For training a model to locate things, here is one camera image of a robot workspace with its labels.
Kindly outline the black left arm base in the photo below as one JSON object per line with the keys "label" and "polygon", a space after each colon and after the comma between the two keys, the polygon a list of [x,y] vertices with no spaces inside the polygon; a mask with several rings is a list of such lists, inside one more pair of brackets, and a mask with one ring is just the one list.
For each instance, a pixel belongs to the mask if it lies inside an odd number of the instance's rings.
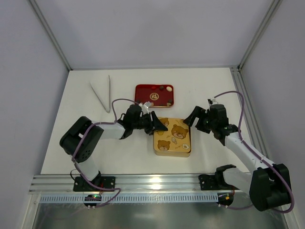
{"label": "black left arm base", "polygon": [[81,175],[76,177],[70,176],[74,180],[73,191],[74,192],[90,192],[90,191],[114,191],[116,177],[114,176],[102,176],[100,173],[94,178],[90,185]]}

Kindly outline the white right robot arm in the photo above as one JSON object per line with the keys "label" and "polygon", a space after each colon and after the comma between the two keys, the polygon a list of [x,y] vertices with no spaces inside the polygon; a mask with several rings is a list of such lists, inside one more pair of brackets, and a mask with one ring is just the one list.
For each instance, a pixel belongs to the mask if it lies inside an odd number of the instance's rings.
{"label": "white right robot arm", "polygon": [[214,175],[200,175],[202,190],[236,188],[246,193],[258,211],[278,210],[289,205],[285,213],[292,211],[295,200],[291,190],[289,170],[284,164],[275,164],[264,157],[241,136],[240,129],[229,123],[226,108],[213,104],[208,110],[196,106],[183,121],[201,132],[213,133],[214,138],[231,150],[246,166],[244,173],[232,164],[218,167]]}

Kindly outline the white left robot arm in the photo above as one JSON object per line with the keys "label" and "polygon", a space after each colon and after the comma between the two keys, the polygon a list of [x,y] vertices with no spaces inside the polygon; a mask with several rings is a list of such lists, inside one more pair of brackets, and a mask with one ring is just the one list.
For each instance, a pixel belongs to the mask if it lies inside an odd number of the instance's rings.
{"label": "white left robot arm", "polygon": [[71,156],[82,182],[96,190],[114,191],[102,183],[102,176],[96,167],[92,154],[100,140],[128,138],[134,130],[143,130],[148,135],[168,128],[159,120],[155,112],[150,112],[146,104],[132,104],[113,123],[94,123],[89,118],[80,117],[60,139],[60,147]]}

